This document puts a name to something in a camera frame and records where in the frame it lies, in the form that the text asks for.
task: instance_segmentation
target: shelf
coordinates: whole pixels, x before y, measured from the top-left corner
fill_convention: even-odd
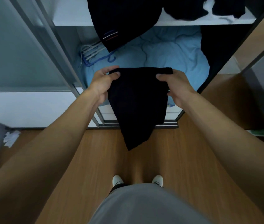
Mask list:
[[[208,0],[207,2],[209,1],[210,8],[212,7],[212,0]],[[156,26],[252,24],[255,19],[247,8],[246,13],[234,22],[222,18],[218,19],[212,14],[208,14],[194,21],[176,20],[162,9]],[[54,11],[53,22],[56,26],[93,26],[87,0],[58,0]]]

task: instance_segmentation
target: frosted glass panel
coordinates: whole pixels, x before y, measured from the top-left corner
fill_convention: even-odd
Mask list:
[[[17,14],[0,0],[0,91],[68,90]]]

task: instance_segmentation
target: white shoe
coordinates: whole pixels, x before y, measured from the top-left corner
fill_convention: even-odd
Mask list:
[[[112,185],[113,187],[115,187],[115,185],[117,184],[123,184],[124,181],[122,180],[121,177],[119,177],[118,175],[115,175],[113,178],[112,178]]]
[[[154,179],[152,180],[152,183],[156,183],[159,186],[163,186],[163,177],[161,175],[157,175],[156,177],[154,177]]]

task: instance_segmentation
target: blue fabric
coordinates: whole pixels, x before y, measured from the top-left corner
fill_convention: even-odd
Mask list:
[[[199,26],[154,26],[143,35],[119,48],[112,56],[111,64],[107,59],[100,60],[90,67],[80,65],[77,57],[78,76],[85,87],[91,83],[94,73],[106,66],[120,67],[171,67],[185,72],[191,86],[198,90],[209,75],[208,61],[200,49],[201,33]],[[95,61],[108,55],[105,49],[97,54]],[[168,96],[168,104],[174,105]]]

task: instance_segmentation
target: right hand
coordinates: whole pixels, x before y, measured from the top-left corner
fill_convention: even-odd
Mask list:
[[[173,74],[157,74],[156,78],[159,81],[167,82],[170,91],[167,95],[172,96],[174,103],[184,109],[191,95],[196,91],[190,85],[187,76],[184,72],[172,69]]]

